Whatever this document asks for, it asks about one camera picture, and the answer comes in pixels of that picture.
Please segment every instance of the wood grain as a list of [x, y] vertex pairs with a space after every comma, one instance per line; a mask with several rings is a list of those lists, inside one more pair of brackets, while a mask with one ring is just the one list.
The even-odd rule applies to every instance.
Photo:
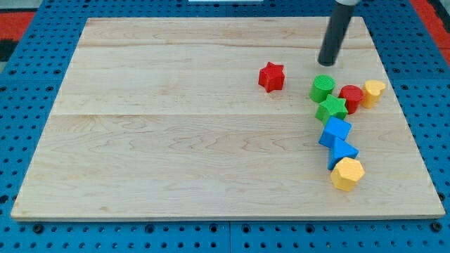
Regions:
[[[327, 18], [90, 18], [11, 213], [18, 221], [422, 219], [444, 214], [361, 18], [334, 67]], [[257, 85], [285, 65], [282, 91]], [[386, 82], [347, 117], [365, 177], [334, 189], [308, 98]]]

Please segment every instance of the red star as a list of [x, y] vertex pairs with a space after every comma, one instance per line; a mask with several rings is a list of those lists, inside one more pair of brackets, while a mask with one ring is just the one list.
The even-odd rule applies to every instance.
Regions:
[[266, 92], [281, 90], [283, 88], [283, 65], [267, 63], [267, 66], [259, 71], [258, 84], [266, 89]]

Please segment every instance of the green block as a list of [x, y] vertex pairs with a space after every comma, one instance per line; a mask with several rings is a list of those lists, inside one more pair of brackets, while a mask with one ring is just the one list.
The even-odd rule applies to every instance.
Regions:
[[309, 97], [316, 103], [320, 103], [326, 99], [328, 94], [333, 92], [335, 88], [335, 80], [326, 74], [320, 74], [312, 83]]
[[345, 119], [347, 113], [345, 98], [336, 98], [335, 96], [328, 94], [326, 99], [319, 103], [316, 118], [322, 121], [325, 126], [331, 116], [337, 117], [338, 119]]

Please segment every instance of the toy block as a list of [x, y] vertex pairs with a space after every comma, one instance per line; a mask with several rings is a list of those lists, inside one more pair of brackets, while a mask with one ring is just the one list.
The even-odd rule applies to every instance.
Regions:
[[333, 92], [335, 84], [335, 80], [332, 77], [326, 74], [320, 74], [314, 78], [309, 97], [314, 102], [320, 103], [326, 99], [328, 94]]
[[259, 71], [258, 84], [263, 86], [267, 93], [283, 89], [283, 68], [283, 65], [267, 63], [267, 66]]
[[351, 191], [366, 172], [360, 161], [344, 157], [331, 172], [331, 182], [340, 190]]
[[363, 87], [364, 98], [361, 101], [361, 105], [365, 108], [372, 108], [380, 100], [380, 97], [385, 89], [386, 84], [382, 81], [366, 81]]
[[338, 119], [337, 117], [331, 116], [322, 131], [321, 138], [319, 139], [319, 144], [331, 148], [333, 146], [335, 137], [345, 141], [347, 135], [350, 132], [352, 125], [348, 122]]
[[353, 114], [363, 100], [364, 93], [355, 85], [346, 85], [340, 90], [339, 98], [345, 98], [345, 107], [349, 111], [349, 114]]
[[338, 119], [344, 119], [347, 116], [347, 109], [345, 107], [345, 98], [336, 98], [333, 95], [328, 94], [323, 102], [319, 103], [317, 108], [316, 118], [322, 121], [326, 126], [331, 116]]
[[332, 170], [335, 165], [344, 157], [356, 158], [359, 150], [348, 144], [344, 140], [335, 137], [333, 145], [328, 151], [328, 169]]

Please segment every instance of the blue perforated surface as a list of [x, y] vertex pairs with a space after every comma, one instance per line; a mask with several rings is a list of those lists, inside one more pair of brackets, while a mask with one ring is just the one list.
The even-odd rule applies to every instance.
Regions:
[[[16, 223], [9, 217], [88, 17], [330, 15], [332, 1], [188, 5], [185, 0], [46, 0], [0, 75], [0, 252], [448, 252], [450, 220]], [[362, 15], [446, 209], [450, 69], [408, 1], [362, 1]]]

